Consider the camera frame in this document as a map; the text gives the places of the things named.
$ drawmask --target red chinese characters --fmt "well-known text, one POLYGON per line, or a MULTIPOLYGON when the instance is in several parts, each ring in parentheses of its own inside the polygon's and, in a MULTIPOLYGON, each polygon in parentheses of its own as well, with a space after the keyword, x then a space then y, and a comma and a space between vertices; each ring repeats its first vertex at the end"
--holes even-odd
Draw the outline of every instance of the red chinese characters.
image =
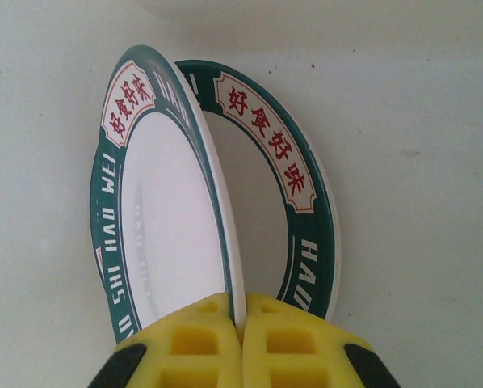
POLYGON ((235 109, 238 115, 243 116, 243 113, 249 107, 245 100, 247 99, 247 94, 244 91, 237 91, 233 88, 229 93, 229 109, 235 109))
POLYGON ((270 123, 268 122, 267 115, 265 114, 265 110, 263 108, 260 109, 253 109, 251 110, 252 114, 255 115, 254 121, 251 121, 251 124, 254 127, 259 128, 259 133, 265 138, 265 133, 263 132, 264 128, 270 128, 270 123))
POLYGON ((123 82, 123 86, 121 87, 123 94, 127 101, 130 103, 130 108, 134 109, 137 105, 139 105, 139 101, 137 101, 137 97, 135 95, 135 91, 130 88, 128 81, 123 82))
POLYGON ((114 112, 112 112, 110 124, 112 125, 114 132, 118 133, 121 136, 121 138, 123 139, 123 132, 125 132, 125 126, 121 122, 121 116, 116 117, 114 112))
POLYGON ((132 84, 136 88, 137 93, 141 97, 141 101, 145 101, 149 99, 150 95, 145 90, 145 84, 141 81, 141 78, 137 77, 135 74, 132 74, 134 79, 132 80, 132 84))
POLYGON ((125 120, 128 121, 128 117, 132 115, 132 111, 128 110, 127 105, 125 105, 125 100, 117 99, 115 101, 115 104, 118 106, 118 109, 120 110, 120 115, 125 116, 125 120))
POLYGON ((292 152, 292 146, 283 136, 283 132, 274 132, 272 139, 268 142, 269 146, 274 147, 277 159, 285 158, 288 160, 288 153, 292 152))
POLYGON ((288 178, 287 185, 292 188, 292 196, 296 194, 296 190, 301 194, 305 188, 305 176, 300 174, 297 165, 293 163, 284 175, 288 178))

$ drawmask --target plate rim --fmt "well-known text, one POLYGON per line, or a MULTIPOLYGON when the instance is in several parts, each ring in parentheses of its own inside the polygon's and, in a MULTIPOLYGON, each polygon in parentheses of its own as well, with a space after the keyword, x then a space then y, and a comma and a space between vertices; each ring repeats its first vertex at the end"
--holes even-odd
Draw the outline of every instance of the plate rim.
MULTIPOLYGON (((154 48, 151 48, 147 45, 135 45, 126 50, 123 55, 120 57, 120 59, 116 62, 112 72, 111 76, 109 78, 109 81, 107 82, 107 88, 104 93, 104 100, 103 100, 103 107, 101 110, 101 117, 103 117, 106 109, 107 109, 107 97, 109 96, 109 93, 111 93, 111 89, 113 87, 113 82, 115 81, 116 77, 119 77, 118 74, 120 72, 120 69, 122 69, 123 66, 125 66, 127 63, 132 61, 138 68, 142 68, 144 72, 149 72, 151 70, 155 70, 156 67, 153 66, 153 63, 159 64, 165 72, 168 74, 169 78, 174 78, 174 84, 177 86, 177 88, 180 86, 182 90, 174 90, 175 94, 184 102, 187 102, 187 105, 189 106, 189 111, 187 112, 188 115, 191 114, 195 120, 196 126, 192 125, 192 127, 196 128, 195 135, 199 138, 199 141, 202 143, 202 149, 199 149, 199 147, 193 145, 191 140, 187 137, 187 141, 190 144, 191 148, 195 152, 195 156, 197 157, 197 162, 202 165, 202 162, 199 160, 199 155, 200 157, 207 160, 207 166, 204 167, 206 168, 206 171, 201 167, 203 170, 203 176, 204 176, 204 181, 208 182, 211 180, 210 184, 212 186, 212 190, 214 191, 214 195, 211 192, 211 189, 208 190, 208 196, 210 198, 210 201, 212 202, 212 207, 217 208, 217 211, 215 211, 215 224, 216 224, 216 229, 217 229, 217 238, 219 239, 220 243, 220 257, 222 260, 222 273, 224 276, 224 284, 223 287, 225 288, 225 293, 229 295, 229 300, 231 303, 229 303, 229 307, 232 307, 230 309, 230 314, 231 314, 231 319, 236 319, 237 325, 245 325, 246 321, 246 303, 245 303, 245 291, 243 289, 243 275, 242 275, 242 265, 241 265, 241 259, 240 259, 240 252, 239 252, 239 246, 238 246, 238 241, 237 241, 237 231, 236 227, 233 222, 233 210, 230 205, 230 199, 229 199, 229 193, 226 189, 226 184, 225 184, 225 177, 223 174, 223 171, 221 169, 221 165, 218 160, 218 156, 216 153, 216 148, 214 146, 214 143, 212 142, 211 139, 211 134, 209 132, 209 128, 207 126, 207 123, 204 119, 204 114, 202 113, 201 109, 197 110, 197 107, 199 106, 198 102, 196 101, 195 94, 191 91, 189 88, 187 81, 183 77, 182 73, 180 70, 177 68, 177 66, 170 60, 168 57, 164 56, 161 52, 157 51, 154 48)), ((154 90, 158 90, 155 87, 155 82, 152 82, 149 78, 148 81, 152 88, 154 90)), ((139 125, 141 120, 143 119, 144 116, 152 113, 152 112, 157 112, 155 111, 155 108, 149 109, 147 112, 142 112, 139 116, 136 117, 135 120, 133 120, 132 127, 130 132, 128 133, 128 137, 125 140, 125 144, 122 146, 118 146, 118 153, 128 152, 128 146, 129 146, 129 141, 132 137, 134 129, 139 125)), ((91 173, 90 173, 90 191, 89 191, 89 215, 90 215, 90 235, 91 235, 91 243, 93 246, 93 254, 94 254, 94 261, 96 263, 99 275, 100 275, 100 280, 102 281, 102 286, 105 294, 107 295, 107 304, 109 308, 109 313, 111 315, 111 320, 112 324, 114 325, 116 323, 116 316, 113 317, 113 311, 111 308, 111 300, 110 300, 110 294, 111 290, 107 288, 107 282, 105 278, 105 273, 104 273, 104 268, 100 268, 99 264, 99 257, 97 253, 97 249, 101 248, 103 245, 103 237, 99 233, 99 228, 100 226, 103 226, 100 222, 95 221, 96 218, 96 213, 101 209, 102 205, 100 204, 100 198, 102 195, 100 194, 99 190, 95 189, 95 186, 99 186, 97 182, 101 181, 101 168, 100 168, 100 155, 104 151, 104 145, 105 142, 111 142, 109 138, 107 138, 107 130, 103 127, 102 124, 99 126, 99 131, 98 131, 98 144, 96 146, 96 150, 94 152, 94 159, 93 159, 93 164, 91 168, 91 173)), ((118 176, 117 178, 117 196, 120 198, 121 192, 123 191, 122 187, 122 174, 121 176, 118 176)), ((115 203, 115 209, 120 212, 120 204, 115 203)), ((117 225, 119 226, 118 232, 121 233, 120 236, 118 236, 118 248, 119 248, 119 257, 120 257, 120 262, 121 265, 125 266, 126 265, 126 260, 127 258, 125 257, 126 255, 124 254, 123 249, 120 247, 122 246, 122 242, 120 239, 123 239, 123 231, 121 228, 121 219, 118 219, 117 225)), ((125 280, 128 282, 126 286, 128 286, 128 294, 130 294, 129 300, 131 303, 129 304, 130 307, 127 306, 127 308, 132 309, 132 312, 135 314, 134 321, 136 321, 137 326, 139 329, 142 329, 143 327, 141 326, 141 323, 139 323, 139 316, 137 313, 137 306, 135 303, 135 300, 133 299, 133 296, 131 295, 130 291, 130 277, 128 276, 128 271, 126 268, 124 268, 124 274, 125 274, 125 280)), ((114 327, 115 331, 115 337, 116 341, 119 340, 118 335, 116 335, 116 327, 114 327)))
POLYGON ((288 110, 288 107, 284 106, 276 97, 273 93, 269 91, 266 87, 263 87, 261 84, 253 80, 252 78, 248 77, 247 75, 241 73, 240 71, 224 65, 219 62, 214 62, 214 61, 209 61, 209 60, 202 60, 202 59, 186 59, 186 60, 181 60, 181 61, 176 61, 175 64, 177 67, 181 68, 180 66, 186 66, 186 65, 194 65, 194 66, 203 66, 206 68, 213 68, 215 70, 219 70, 226 72, 227 74, 234 76, 238 80, 242 81, 243 83, 247 84, 249 87, 251 87, 254 91, 256 91, 259 96, 267 101, 271 107, 274 108, 274 106, 278 106, 281 109, 283 109, 288 115, 289 119, 292 120, 292 122, 295 123, 297 129, 300 132, 300 135, 304 138, 304 143, 308 146, 309 151, 311 152, 311 159, 315 163, 315 167, 317 169, 318 175, 320 177, 321 185, 325 190, 325 196, 327 198, 328 206, 329 206, 329 211, 331 214, 331 222, 333 225, 333 233, 334 233, 334 273, 333 273, 333 283, 331 285, 331 294, 330 294, 330 299, 329 299, 329 305, 327 307, 324 319, 327 321, 331 321, 331 319, 334 316, 334 311, 335 307, 337 304, 338 300, 338 292, 340 288, 340 276, 341 276, 341 271, 342 271, 342 237, 340 233, 340 224, 339 224, 339 219, 338 219, 338 212, 337 212, 337 207, 335 204, 335 199, 334 199, 334 194, 333 190, 330 185, 330 181, 328 180, 326 170, 318 156, 317 151, 315 150, 313 143, 309 139, 308 135, 304 132, 303 126, 300 124, 298 120, 294 117, 293 114, 290 113, 288 110))

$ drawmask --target white plate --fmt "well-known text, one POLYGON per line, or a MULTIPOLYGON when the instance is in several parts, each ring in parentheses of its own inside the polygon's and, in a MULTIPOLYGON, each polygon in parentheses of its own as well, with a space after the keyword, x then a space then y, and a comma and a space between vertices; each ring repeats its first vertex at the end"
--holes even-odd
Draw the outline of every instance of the white plate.
POLYGON ((246 318, 233 213, 183 76, 146 46, 116 66, 90 186, 94 252, 116 341, 214 293, 246 318))
POLYGON ((211 130, 233 204, 246 290, 330 319, 340 275, 333 196, 312 145, 256 82, 180 61, 211 130))

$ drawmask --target ceramic plate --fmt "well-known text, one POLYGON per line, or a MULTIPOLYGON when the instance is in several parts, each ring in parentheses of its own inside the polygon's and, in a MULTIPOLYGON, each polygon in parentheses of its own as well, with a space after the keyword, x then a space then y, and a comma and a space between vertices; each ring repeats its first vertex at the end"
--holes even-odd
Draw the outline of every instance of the ceramic plate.
POLYGON ((209 61, 177 65, 220 157, 246 291, 329 319, 340 238, 333 197, 311 144, 283 106, 243 74, 209 61))
POLYGON ((211 135, 182 74, 146 46, 121 57, 107 88, 90 228, 118 342, 224 291, 243 325, 242 266, 211 135))

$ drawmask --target white surface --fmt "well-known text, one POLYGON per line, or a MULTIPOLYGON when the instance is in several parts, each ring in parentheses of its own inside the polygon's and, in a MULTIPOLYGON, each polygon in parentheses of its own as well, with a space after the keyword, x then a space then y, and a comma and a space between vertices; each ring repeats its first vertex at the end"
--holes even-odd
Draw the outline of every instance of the white surface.
POLYGON ((124 164, 121 215, 128 279, 141 327, 225 291, 208 186, 190 143, 168 116, 148 114, 132 133, 124 164), (140 232, 134 217, 138 191, 144 221, 142 258, 137 254, 140 232), (139 261, 146 262, 146 268, 140 268, 139 261), (150 296, 145 294, 141 269, 148 271, 150 296))
POLYGON ((0 387, 85 386, 113 349, 89 179, 107 81, 139 43, 290 107, 337 201, 335 322, 405 387, 483 387, 483 1, 214 16, 0 1, 0 387))
POLYGON ((184 92, 187 94, 188 101, 191 105, 191 110, 195 115, 197 124, 200 130, 200 136, 204 143, 204 149, 208 156, 209 167, 213 177, 215 177, 216 198, 220 207, 222 216, 222 227, 225 234, 225 245, 229 254, 229 275, 231 280, 231 294, 229 295, 229 310, 232 308, 234 324, 237 331, 240 331, 246 325, 247 320, 247 303, 245 295, 245 284, 243 281, 242 258, 240 254, 240 247, 238 245, 236 225, 234 224, 233 206, 229 192, 227 191, 227 184, 225 182, 224 173, 220 165, 220 160, 216 152, 215 144, 213 142, 211 132, 209 131, 208 123, 206 123, 204 113, 200 109, 200 105, 196 99, 193 90, 187 84, 184 75, 180 73, 179 68, 175 63, 171 63, 175 74, 183 86, 184 92))
POLYGON ((222 116, 204 116, 229 187, 245 289, 277 297, 288 258, 287 215, 279 185, 250 137, 222 116))

